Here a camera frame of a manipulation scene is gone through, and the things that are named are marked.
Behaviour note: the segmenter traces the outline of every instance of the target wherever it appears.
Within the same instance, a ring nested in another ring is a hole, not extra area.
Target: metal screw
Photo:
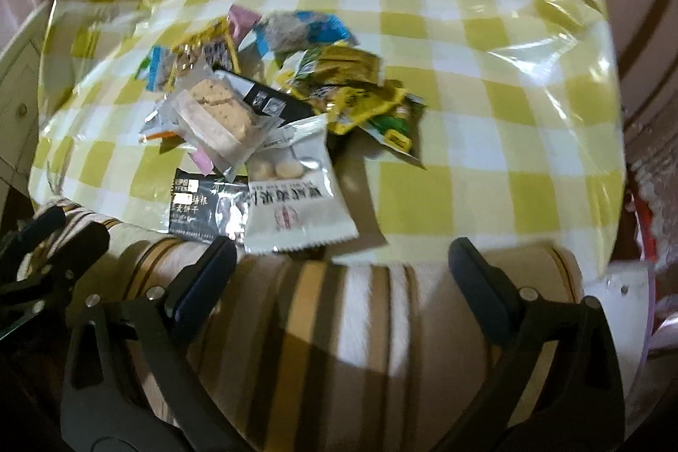
[[[92,293],[87,299],[85,299],[85,304],[87,307],[91,308],[99,304],[101,297],[97,293]]]
[[[165,288],[162,286],[153,286],[152,288],[148,288],[146,290],[146,297],[151,301],[157,301],[163,295],[165,295]]]
[[[33,308],[31,310],[33,311],[33,314],[38,314],[43,310],[43,308],[45,308],[45,300],[40,299],[40,301],[33,305]]]
[[[600,302],[591,295],[587,295],[584,298],[584,303],[586,304],[587,307],[591,307],[592,309],[599,309],[601,307]]]
[[[533,288],[520,288],[518,293],[523,301],[536,301],[539,299],[537,290]]]

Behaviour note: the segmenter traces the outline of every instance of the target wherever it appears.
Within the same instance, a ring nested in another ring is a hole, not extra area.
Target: blue snack wrapper
[[[163,86],[170,78],[174,56],[168,48],[158,45],[151,48],[149,56],[146,90],[151,92],[162,91]]]
[[[269,51],[292,53],[353,38],[337,16],[314,11],[269,14],[254,26],[254,32],[260,56]]]

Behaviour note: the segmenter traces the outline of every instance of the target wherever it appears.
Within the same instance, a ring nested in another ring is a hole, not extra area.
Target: table
[[[33,199],[166,231],[174,170],[194,166],[181,147],[138,144],[156,97],[133,74],[233,2],[337,14],[428,105],[424,169],[354,134],[337,169],[361,240],[330,255],[441,261],[459,235],[482,249],[552,240],[585,280],[604,271],[625,177],[604,0],[56,0]]]

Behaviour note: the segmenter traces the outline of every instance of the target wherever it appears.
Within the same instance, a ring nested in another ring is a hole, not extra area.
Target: striped fabric
[[[58,202],[69,225],[45,250],[90,220],[106,220]],[[109,253],[77,283],[71,323],[90,293],[104,301],[139,297],[150,286],[166,286],[206,247],[106,224]],[[557,301],[580,298],[579,271],[567,251],[543,245],[486,258],[517,286]],[[552,355],[543,355],[514,422],[529,415]],[[256,450],[424,452],[472,400],[497,351],[446,266],[339,266],[269,256],[242,259],[188,359]],[[144,363],[137,358],[136,366],[156,414],[173,421]]]

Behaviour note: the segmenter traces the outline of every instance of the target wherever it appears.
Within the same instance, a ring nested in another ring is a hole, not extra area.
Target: white snack bag
[[[327,115],[271,131],[246,162],[250,253],[294,251],[357,238],[325,146]]]
[[[269,131],[282,121],[256,115],[228,82],[214,74],[189,89],[175,91],[172,108],[177,114],[179,134],[202,147],[230,182]]]

